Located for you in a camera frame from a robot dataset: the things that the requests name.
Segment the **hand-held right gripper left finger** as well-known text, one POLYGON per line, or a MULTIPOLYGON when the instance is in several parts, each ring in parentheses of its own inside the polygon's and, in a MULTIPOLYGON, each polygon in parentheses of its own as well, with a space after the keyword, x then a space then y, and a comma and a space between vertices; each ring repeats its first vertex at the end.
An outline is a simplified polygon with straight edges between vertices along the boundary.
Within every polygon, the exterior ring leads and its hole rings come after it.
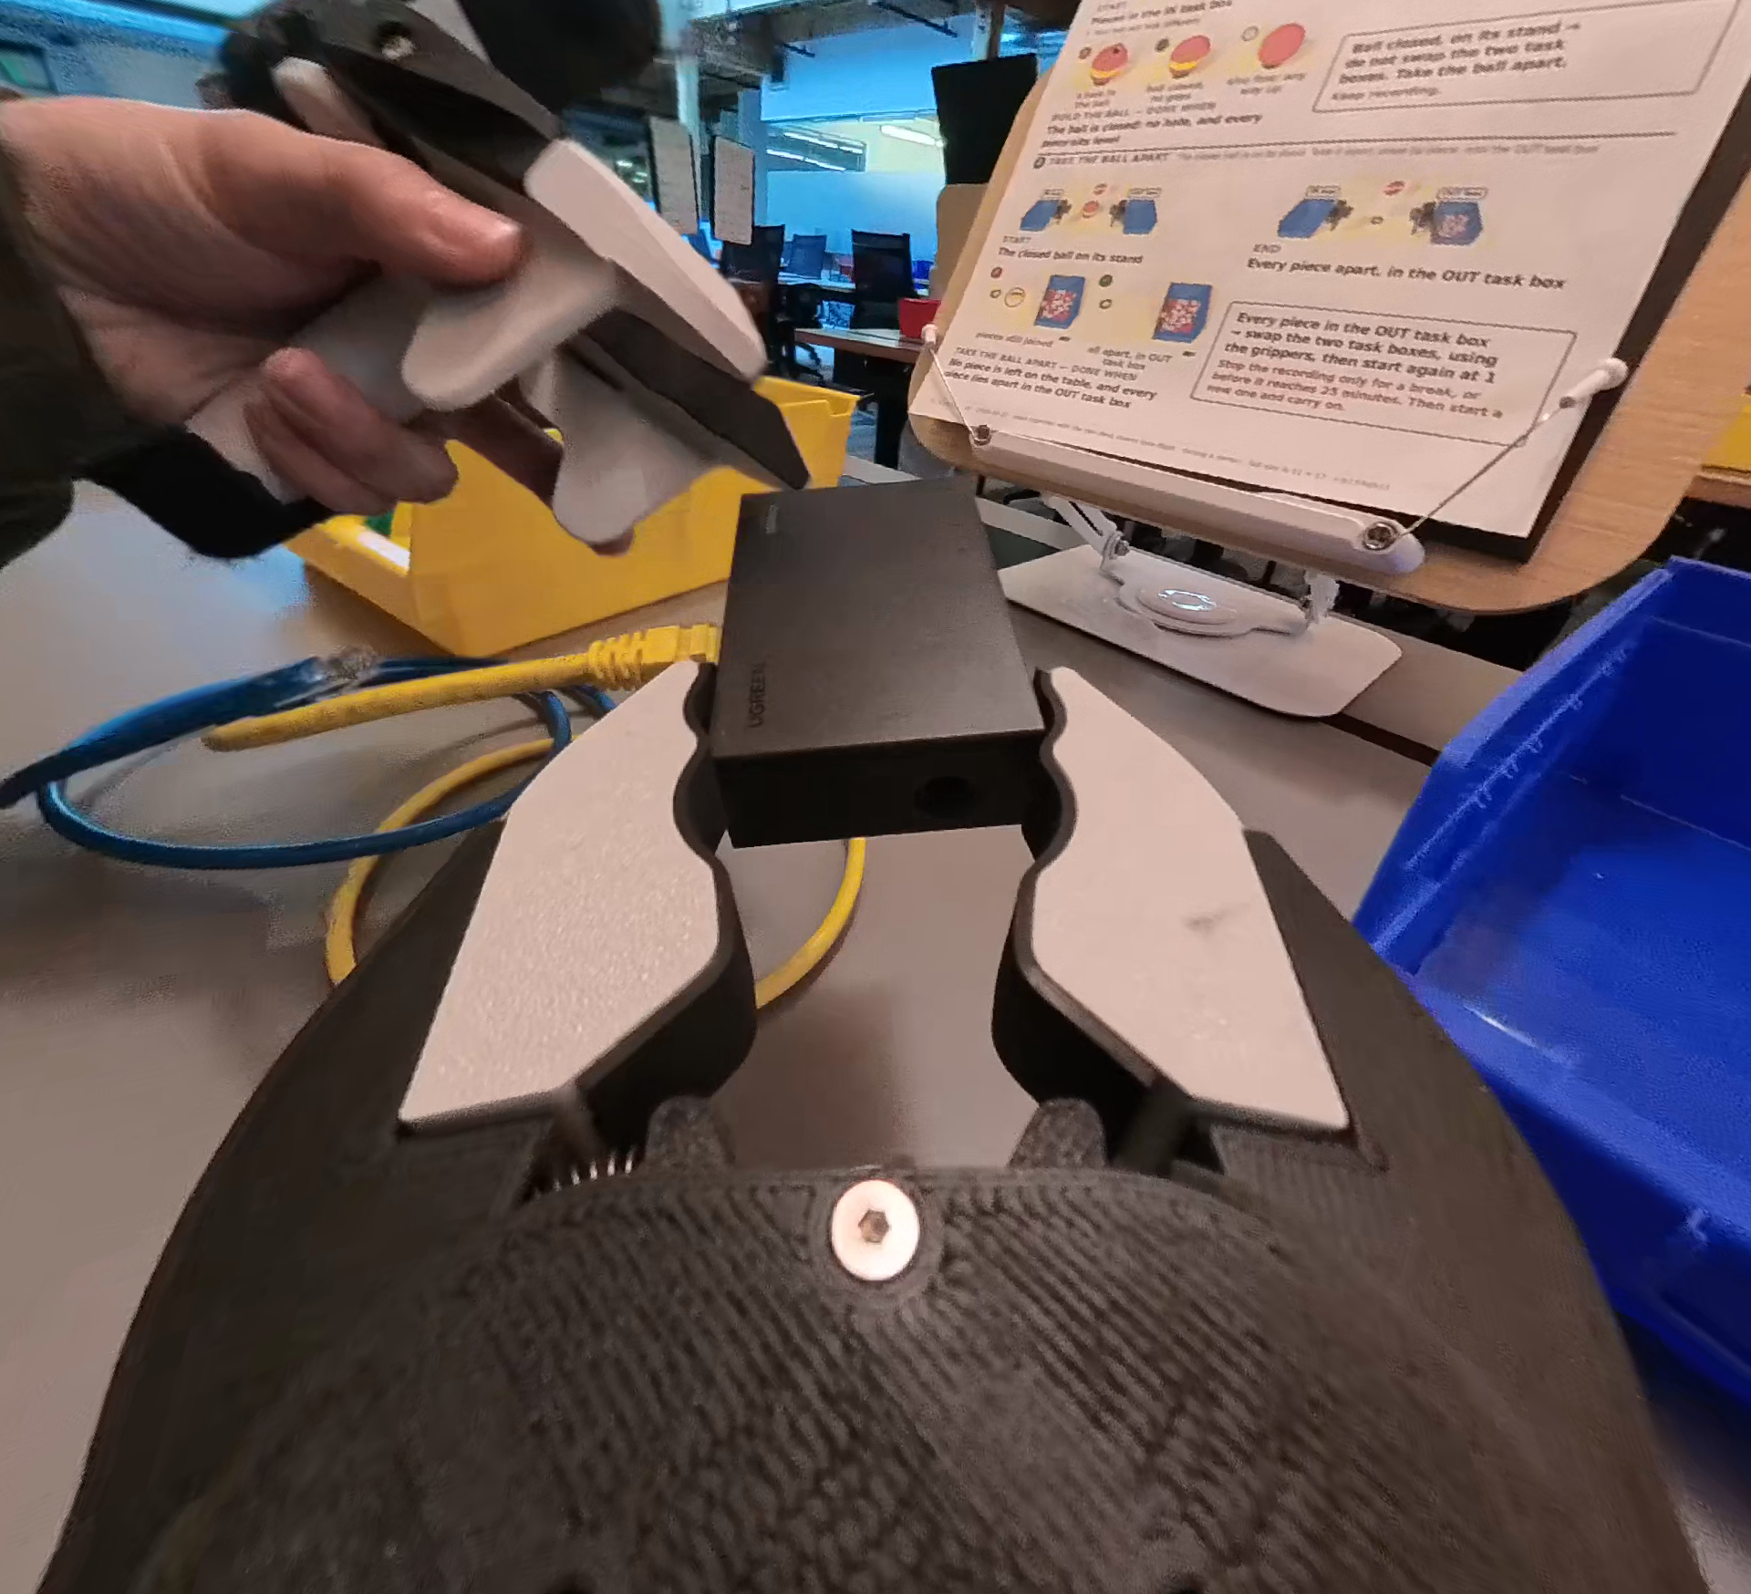
POLYGON ((718 849, 714 669, 670 665, 536 773, 501 823, 398 1126, 543 1124, 646 1144, 749 1056, 754 975, 718 849))

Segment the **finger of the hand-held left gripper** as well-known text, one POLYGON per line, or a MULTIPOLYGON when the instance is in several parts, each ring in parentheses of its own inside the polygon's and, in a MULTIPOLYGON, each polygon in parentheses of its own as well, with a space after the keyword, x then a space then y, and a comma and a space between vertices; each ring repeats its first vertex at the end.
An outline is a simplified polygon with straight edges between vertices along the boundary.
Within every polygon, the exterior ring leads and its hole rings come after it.
POLYGON ((622 551, 637 525, 736 459, 725 439, 595 345, 560 347, 527 368, 523 402, 558 437, 549 509, 595 553, 622 551))
POLYGON ((571 138, 539 153, 523 195, 613 272, 613 303, 571 340, 580 362, 705 465, 806 489, 791 430, 754 388, 762 333, 710 261, 571 138))

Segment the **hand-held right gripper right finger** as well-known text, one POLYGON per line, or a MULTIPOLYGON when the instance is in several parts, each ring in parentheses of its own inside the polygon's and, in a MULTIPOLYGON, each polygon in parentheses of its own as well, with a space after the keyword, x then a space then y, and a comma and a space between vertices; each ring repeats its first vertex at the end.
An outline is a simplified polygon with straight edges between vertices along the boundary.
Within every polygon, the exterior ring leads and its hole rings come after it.
POLYGON ((1045 720, 1001 957, 995 1054, 1039 1104, 1091 1111, 1105 1166, 1228 1170, 1239 1139, 1350 1168, 1340 1007, 1355 937, 1302 871, 1080 672, 1045 720))

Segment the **yellow plastic bin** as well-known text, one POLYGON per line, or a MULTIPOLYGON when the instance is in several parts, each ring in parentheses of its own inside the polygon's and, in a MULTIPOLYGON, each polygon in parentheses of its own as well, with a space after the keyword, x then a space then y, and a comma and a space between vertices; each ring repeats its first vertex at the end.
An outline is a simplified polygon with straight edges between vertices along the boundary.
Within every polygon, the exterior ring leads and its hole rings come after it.
POLYGON ((767 485, 718 469, 637 525, 629 551, 596 555, 536 492, 453 445, 453 489, 398 505, 380 531, 330 518, 291 538, 308 570, 462 658, 492 658, 719 584, 740 500, 767 485))

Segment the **black network switch box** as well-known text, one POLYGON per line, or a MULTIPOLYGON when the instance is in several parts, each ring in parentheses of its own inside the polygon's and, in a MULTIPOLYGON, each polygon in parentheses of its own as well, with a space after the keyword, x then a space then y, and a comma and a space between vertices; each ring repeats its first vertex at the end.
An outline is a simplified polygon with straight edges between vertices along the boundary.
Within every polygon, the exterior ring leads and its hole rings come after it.
POLYGON ((1043 738, 971 489, 740 500, 708 729, 736 849, 1023 825, 1043 738))

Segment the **blue plastic bin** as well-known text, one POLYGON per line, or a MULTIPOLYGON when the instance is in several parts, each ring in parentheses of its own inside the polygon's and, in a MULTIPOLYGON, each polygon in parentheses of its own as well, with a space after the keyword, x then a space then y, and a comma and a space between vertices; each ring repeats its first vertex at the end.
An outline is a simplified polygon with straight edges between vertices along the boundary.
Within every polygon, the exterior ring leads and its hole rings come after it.
POLYGON ((1748 1396, 1748 577, 1677 559, 1438 755, 1357 931, 1614 1310, 1748 1396))

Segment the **person's left hand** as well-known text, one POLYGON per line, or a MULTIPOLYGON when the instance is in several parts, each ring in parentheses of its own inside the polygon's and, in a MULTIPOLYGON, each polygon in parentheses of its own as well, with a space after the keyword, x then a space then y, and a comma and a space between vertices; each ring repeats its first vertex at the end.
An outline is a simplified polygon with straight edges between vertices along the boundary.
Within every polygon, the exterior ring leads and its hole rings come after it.
POLYGON ((185 424, 240 384, 256 456, 337 514, 444 498, 449 443, 549 496, 558 445, 503 401, 396 424, 291 338, 376 274, 475 289, 514 222, 414 164, 242 112, 3 105, 23 222, 126 413, 185 424))

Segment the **background wooden desk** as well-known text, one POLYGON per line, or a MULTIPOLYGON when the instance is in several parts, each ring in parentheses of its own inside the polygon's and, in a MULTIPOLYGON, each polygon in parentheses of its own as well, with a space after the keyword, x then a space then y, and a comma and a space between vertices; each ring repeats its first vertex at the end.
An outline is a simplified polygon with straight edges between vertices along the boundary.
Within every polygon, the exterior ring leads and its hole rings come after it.
POLYGON ((841 388, 852 388, 850 380, 841 377, 843 360, 863 362, 866 368, 903 373, 903 379, 877 379, 874 390, 861 386, 859 393, 874 395, 874 463, 889 470, 901 469, 901 445, 907 430, 907 399, 911 371, 925 353, 925 344, 916 336, 903 336, 900 331, 887 329, 800 329, 793 336, 795 345, 830 351, 833 355, 835 382, 841 388))

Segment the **black office chair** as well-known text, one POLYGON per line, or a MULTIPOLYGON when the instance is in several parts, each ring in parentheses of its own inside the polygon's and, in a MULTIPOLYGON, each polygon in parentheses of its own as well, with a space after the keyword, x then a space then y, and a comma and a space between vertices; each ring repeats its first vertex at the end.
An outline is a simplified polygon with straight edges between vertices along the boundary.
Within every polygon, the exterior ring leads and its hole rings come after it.
POLYGON ((900 301, 914 298, 909 235, 850 232, 852 331, 898 331, 900 301))

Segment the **black monitor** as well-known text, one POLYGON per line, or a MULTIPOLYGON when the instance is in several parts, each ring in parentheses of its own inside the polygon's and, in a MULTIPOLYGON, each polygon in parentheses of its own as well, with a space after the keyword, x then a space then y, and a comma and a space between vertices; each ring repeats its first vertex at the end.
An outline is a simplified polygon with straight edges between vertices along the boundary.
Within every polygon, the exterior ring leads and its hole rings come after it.
POLYGON ((990 182, 1017 112, 1037 79, 1032 53, 999 55, 931 70, 944 151, 944 186, 990 182))

